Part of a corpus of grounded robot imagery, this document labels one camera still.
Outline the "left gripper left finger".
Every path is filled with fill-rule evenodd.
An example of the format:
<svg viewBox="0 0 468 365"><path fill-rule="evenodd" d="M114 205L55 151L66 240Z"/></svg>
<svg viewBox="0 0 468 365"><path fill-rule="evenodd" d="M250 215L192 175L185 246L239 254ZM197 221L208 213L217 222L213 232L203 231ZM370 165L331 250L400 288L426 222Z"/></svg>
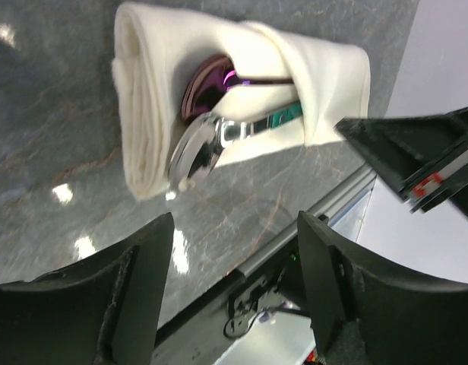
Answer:
<svg viewBox="0 0 468 365"><path fill-rule="evenodd" d="M148 364L174 220L37 279L0 284L0 364Z"/></svg>

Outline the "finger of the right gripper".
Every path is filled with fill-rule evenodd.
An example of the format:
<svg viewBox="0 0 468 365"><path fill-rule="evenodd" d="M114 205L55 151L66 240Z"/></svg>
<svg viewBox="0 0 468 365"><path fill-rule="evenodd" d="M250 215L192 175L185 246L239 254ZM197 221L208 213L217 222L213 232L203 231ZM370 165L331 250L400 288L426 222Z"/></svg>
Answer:
<svg viewBox="0 0 468 365"><path fill-rule="evenodd" d="M449 200L468 218L468 107L400 119L345 118L336 130L412 212Z"/></svg>

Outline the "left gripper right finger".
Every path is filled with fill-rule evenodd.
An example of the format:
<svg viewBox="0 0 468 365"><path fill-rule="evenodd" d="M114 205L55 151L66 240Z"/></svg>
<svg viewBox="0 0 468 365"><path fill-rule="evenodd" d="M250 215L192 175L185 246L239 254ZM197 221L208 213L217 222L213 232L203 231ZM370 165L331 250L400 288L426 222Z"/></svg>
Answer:
<svg viewBox="0 0 468 365"><path fill-rule="evenodd" d="M388 260L307 212L299 259L318 355L328 364L468 364L468 284Z"/></svg>

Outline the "green handled metal spoon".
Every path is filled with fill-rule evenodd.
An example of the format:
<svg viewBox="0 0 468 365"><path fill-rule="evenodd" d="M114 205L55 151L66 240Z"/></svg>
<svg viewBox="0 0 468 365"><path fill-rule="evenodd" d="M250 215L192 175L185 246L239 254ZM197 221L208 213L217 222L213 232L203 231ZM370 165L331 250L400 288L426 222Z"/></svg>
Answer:
<svg viewBox="0 0 468 365"><path fill-rule="evenodd" d="M197 117L180 138L172 154L168 177L176 191L186 191L201 183L217 165L224 150L285 125L302 116L301 103L291 103L269 112L254 122L237 122L216 113Z"/></svg>

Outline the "purple handled spoon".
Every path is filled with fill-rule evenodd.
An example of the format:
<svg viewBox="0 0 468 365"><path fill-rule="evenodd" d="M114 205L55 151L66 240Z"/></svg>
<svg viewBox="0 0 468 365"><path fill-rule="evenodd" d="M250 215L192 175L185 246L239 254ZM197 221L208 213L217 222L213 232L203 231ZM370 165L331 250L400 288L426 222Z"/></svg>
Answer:
<svg viewBox="0 0 468 365"><path fill-rule="evenodd" d="M291 78L242 78L230 57L214 54L201 63L185 89L181 105L182 121L189 125L200 114L210 112L236 86L291 84Z"/></svg>

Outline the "white cloth napkin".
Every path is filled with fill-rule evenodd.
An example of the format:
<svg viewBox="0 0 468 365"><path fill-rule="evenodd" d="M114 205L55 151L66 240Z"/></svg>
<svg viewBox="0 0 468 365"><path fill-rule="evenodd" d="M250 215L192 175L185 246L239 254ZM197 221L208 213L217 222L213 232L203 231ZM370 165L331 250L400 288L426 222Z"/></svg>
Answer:
<svg viewBox="0 0 468 365"><path fill-rule="evenodd" d="M292 80L290 85L236 86L215 113L244 122L293 101L302 107L299 118L227 147L220 166L339 141L335 126L341 119L368 115L370 61L358 46L255 21L124 2L115 14L114 51L125 181L137 200L172 188L167 170L184 130L181 98L195 69L213 54L228 56L243 78Z"/></svg>

